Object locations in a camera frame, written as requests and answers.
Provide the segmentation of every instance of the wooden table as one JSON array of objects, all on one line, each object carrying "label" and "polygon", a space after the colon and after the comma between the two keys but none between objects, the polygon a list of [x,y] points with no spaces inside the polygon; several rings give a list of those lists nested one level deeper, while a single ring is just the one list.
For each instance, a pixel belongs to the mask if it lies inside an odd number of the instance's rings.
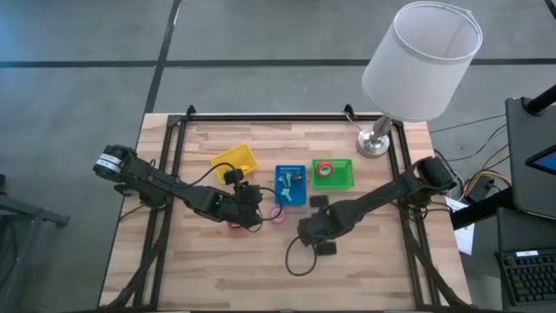
[{"label": "wooden table", "polygon": [[[146,115],[137,153],[158,162],[167,114]],[[359,123],[368,126],[370,122]],[[425,123],[405,125],[407,145],[414,162],[433,154]],[[191,182],[210,168],[210,159],[240,143],[248,143],[259,162],[246,178],[274,188],[277,164],[304,164],[308,194],[327,194],[330,202],[356,198],[392,180],[387,156],[369,160],[355,148],[357,129],[349,122],[188,122],[181,157],[180,177]],[[173,162],[173,135],[169,166]],[[394,144],[399,142],[394,135]],[[399,165],[403,171],[401,153]],[[355,186],[350,190],[313,190],[311,159],[351,158]],[[209,175],[202,184],[231,191]],[[264,216],[275,206],[265,194]],[[122,214],[135,208],[138,198],[124,202]],[[337,239],[338,254],[320,256],[314,271],[290,276],[284,266],[288,244],[296,237],[297,221],[310,214],[308,205],[287,207],[282,225],[265,222],[257,233],[230,231],[225,223],[197,216],[177,200],[164,265],[160,310],[384,310],[412,309],[400,216],[392,205],[366,216],[355,229]],[[139,264],[148,210],[127,216],[117,228],[100,304],[109,303],[128,282]],[[467,283],[447,212],[434,211],[425,221],[434,265],[448,284],[470,303]],[[292,269],[304,271],[312,251],[300,244],[290,253]],[[152,275],[148,277],[149,292]],[[427,293],[420,269],[423,291]]]}]

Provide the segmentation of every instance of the black keyboard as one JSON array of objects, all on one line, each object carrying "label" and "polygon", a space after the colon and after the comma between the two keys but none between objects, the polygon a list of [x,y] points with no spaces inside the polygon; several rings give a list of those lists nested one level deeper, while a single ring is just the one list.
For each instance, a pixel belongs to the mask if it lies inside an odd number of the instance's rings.
[{"label": "black keyboard", "polygon": [[556,249],[496,253],[513,305],[556,302]]}]

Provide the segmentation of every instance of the green tray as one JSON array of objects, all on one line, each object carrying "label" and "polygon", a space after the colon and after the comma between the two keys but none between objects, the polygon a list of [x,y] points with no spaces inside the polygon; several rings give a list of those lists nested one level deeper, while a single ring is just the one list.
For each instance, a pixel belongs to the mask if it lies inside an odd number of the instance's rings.
[{"label": "green tray", "polygon": [[[316,175],[316,164],[320,161],[329,161],[332,164],[332,175]],[[313,187],[316,189],[347,189],[355,186],[354,166],[350,159],[314,159],[312,167]]]}]

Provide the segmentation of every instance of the blue container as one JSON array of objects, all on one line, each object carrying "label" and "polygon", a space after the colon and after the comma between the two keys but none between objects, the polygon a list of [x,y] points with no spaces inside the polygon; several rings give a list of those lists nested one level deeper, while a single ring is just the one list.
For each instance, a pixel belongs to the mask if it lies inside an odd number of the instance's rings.
[{"label": "blue container", "polygon": [[[284,183],[279,180],[280,176],[286,176],[288,173],[301,176],[301,180],[294,181],[291,179],[291,186],[289,187],[289,196],[292,201],[281,195],[281,192],[286,188]],[[307,175],[305,174],[305,165],[276,165],[275,170],[275,203],[279,204],[278,197],[281,204],[284,206],[305,205],[307,203]]]}]

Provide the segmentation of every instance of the white lampshade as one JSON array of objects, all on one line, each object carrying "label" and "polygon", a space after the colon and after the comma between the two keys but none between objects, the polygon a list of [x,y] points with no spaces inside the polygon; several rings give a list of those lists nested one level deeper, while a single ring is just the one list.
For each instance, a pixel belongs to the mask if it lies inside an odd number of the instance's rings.
[{"label": "white lampshade", "polygon": [[470,11],[444,3],[408,4],[363,73],[364,97],[397,120],[434,119],[450,103],[482,38]]}]

